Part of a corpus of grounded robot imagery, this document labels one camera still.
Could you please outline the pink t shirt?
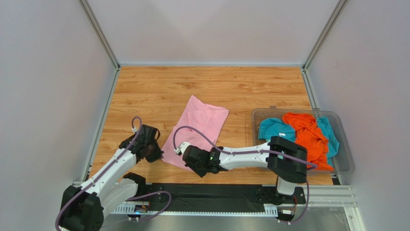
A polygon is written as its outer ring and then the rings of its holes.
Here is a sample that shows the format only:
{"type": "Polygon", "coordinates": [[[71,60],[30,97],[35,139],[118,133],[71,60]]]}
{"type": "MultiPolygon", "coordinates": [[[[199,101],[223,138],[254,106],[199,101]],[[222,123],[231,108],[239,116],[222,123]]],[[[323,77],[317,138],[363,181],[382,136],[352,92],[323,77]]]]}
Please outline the pink t shirt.
{"type": "Polygon", "coordinates": [[[173,127],[162,147],[164,152],[162,161],[174,167],[192,171],[185,166],[182,157],[174,152],[174,146],[179,146],[186,141],[193,146],[209,151],[212,145],[192,128],[200,131],[210,141],[216,143],[229,112],[225,107],[206,104],[192,95],[179,121],[173,127]]]}

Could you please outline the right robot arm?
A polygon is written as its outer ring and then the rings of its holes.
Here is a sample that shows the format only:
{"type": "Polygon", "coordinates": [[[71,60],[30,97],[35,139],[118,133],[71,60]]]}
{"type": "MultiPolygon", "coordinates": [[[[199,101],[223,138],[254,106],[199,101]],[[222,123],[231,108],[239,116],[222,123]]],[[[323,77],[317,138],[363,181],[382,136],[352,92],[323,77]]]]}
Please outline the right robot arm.
{"type": "Polygon", "coordinates": [[[266,168],[277,175],[276,195],[280,198],[294,198],[296,186],[307,181],[308,167],[315,167],[308,162],[305,147],[279,136],[256,146],[213,146],[209,151],[182,142],[174,152],[200,177],[243,167],[266,168]]]}

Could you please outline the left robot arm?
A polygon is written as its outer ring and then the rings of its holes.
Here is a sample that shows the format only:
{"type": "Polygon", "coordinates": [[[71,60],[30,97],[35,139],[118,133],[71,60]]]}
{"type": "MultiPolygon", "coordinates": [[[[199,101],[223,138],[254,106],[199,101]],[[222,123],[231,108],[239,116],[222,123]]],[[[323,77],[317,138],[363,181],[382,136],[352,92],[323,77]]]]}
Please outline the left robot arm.
{"type": "Polygon", "coordinates": [[[55,222],[58,231],[98,231],[120,204],[149,196],[146,179],[129,170],[143,159],[152,163],[162,158],[160,132],[148,125],[133,131],[94,176],[80,186],[66,188],[55,222]]]}

